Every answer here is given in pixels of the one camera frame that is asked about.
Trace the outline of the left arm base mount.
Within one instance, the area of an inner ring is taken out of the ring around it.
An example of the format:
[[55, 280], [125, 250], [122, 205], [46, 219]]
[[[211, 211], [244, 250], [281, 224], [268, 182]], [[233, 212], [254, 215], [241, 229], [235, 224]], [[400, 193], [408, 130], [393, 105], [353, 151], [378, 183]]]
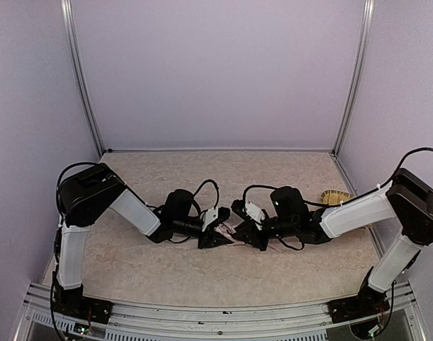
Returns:
[[113, 303], [98, 298], [90, 298], [71, 291], [53, 294], [53, 311], [64, 316], [107, 325]]

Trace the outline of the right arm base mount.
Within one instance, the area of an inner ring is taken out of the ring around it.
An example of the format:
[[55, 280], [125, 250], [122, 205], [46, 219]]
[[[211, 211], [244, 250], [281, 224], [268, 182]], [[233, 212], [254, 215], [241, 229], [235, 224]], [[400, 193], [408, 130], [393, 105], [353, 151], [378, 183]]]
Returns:
[[342, 323], [388, 311], [390, 304], [385, 293], [358, 293], [355, 296], [328, 302], [333, 323]]

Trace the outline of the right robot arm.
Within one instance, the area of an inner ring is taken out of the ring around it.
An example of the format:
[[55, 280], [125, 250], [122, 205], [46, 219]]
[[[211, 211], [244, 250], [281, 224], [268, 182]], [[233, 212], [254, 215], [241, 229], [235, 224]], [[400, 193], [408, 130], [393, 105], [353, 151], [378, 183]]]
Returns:
[[365, 195], [315, 211], [290, 186], [274, 189], [270, 200], [274, 217], [247, 200], [232, 202], [233, 213], [243, 220], [234, 239], [264, 251], [272, 239], [296, 237], [303, 245], [324, 244], [375, 222], [399, 220], [401, 231], [366, 277], [370, 293], [386, 292], [422, 248], [433, 243], [433, 189], [405, 168]]

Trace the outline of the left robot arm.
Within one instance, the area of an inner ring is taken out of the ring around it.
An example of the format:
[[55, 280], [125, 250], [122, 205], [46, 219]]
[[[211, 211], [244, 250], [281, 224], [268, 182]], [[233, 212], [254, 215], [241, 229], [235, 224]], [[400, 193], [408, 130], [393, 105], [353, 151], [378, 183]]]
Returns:
[[66, 291], [82, 287], [84, 249], [90, 229], [112, 211], [153, 243], [171, 242], [175, 234], [195, 238], [199, 249], [232, 244], [220, 229], [230, 210], [215, 203], [203, 210], [196, 193], [176, 189], [153, 207], [105, 163], [66, 167], [56, 182], [59, 225], [55, 245], [56, 279]]

